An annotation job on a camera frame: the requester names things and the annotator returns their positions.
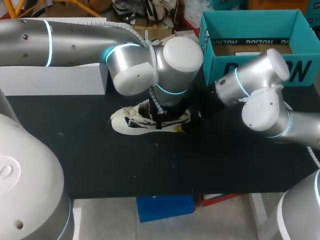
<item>yellow object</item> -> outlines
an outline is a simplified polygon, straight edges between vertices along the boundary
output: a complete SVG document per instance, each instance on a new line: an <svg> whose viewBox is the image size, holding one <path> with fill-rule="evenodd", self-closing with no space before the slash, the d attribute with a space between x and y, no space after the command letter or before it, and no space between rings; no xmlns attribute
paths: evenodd
<svg viewBox="0 0 320 240"><path fill-rule="evenodd" d="M93 11L92 9L90 9L89 7L87 7L86 5L82 4L81 2L79 2L78 0L53 0L53 2L68 2L68 3L74 3L77 6L79 6L80 8L82 8L83 10L85 10L87 13L100 18L101 16L96 13L95 11ZM20 14L22 7L25 4L25 0L20 0L17 8L15 9L14 6L12 5L11 0L4 0L4 4L8 10L8 13L10 15L10 17L12 19L15 18L21 18L24 15L30 13L32 10L34 10L36 7L38 7L39 5L43 4L44 0L39 0L37 4L35 4L33 7L29 8L27 11L25 11L24 13Z"/></svg>
<svg viewBox="0 0 320 240"><path fill-rule="evenodd" d="M174 130L176 130L177 132L183 132L185 133L185 131L182 130L182 126L181 125L178 125L174 128Z"/></svg>

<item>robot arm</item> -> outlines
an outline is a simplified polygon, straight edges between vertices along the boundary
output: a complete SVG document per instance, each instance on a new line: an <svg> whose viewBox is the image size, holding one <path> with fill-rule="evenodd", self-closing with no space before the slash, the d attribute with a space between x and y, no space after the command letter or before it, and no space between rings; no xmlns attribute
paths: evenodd
<svg viewBox="0 0 320 240"><path fill-rule="evenodd" d="M120 94L136 95L153 87L162 106L180 101L203 62L200 47L189 38L177 37L153 47L130 25L116 22L2 20L0 53L0 66L107 64Z"/></svg>
<svg viewBox="0 0 320 240"><path fill-rule="evenodd" d="M250 129L277 142L320 150L320 113L292 111L283 100L281 89L289 74L281 54L269 49L225 75L214 90L226 106L245 102L242 120Z"/></svg>

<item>box flap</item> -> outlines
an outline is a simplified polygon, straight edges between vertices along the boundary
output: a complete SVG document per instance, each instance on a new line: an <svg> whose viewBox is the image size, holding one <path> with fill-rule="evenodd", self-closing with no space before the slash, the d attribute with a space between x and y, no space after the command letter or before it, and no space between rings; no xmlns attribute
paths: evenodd
<svg viewBox="0 0 320 240"><path fill-rule="evenodd" d="M298 10L204 12L212 39L289 38Z"/></svg>
<svg viewBox="0 0 320 240"><path fill-rule="evenodd" d="M206 84L209 84L211 66L214 59L214 50L210 41L205 15L202 14L201 28L199 33L199 45L203 52L203 72Z"/></svg>

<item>white foam block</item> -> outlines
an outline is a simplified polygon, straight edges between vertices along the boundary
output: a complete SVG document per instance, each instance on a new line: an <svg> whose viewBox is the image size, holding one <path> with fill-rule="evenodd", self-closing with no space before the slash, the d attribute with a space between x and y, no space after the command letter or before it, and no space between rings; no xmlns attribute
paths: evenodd
<svg viewBox="0 0 320 240"><path fill-rule="evenodd" d="M63 23L104 25L103 17L34 18ZM0 89L6 96L104 95L108 68L105 64L74 67L3 66Z"/></svg>

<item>sneaker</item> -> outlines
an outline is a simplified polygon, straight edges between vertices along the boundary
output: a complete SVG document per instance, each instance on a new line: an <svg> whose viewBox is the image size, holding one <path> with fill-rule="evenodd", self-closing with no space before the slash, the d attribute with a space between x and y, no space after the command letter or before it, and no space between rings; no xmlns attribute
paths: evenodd
<svg viewBox="0 0 320 240"><path fill-rule="evenodd" d="M141 135L151 132L181 132L181 125L190 122L189 110L177 120L161 123L161 129L156 129L156 122L143 117L141 113L149 112L149 100L136 106L123 107L111 115L111 125L115 131L125 135Z"/></svg>

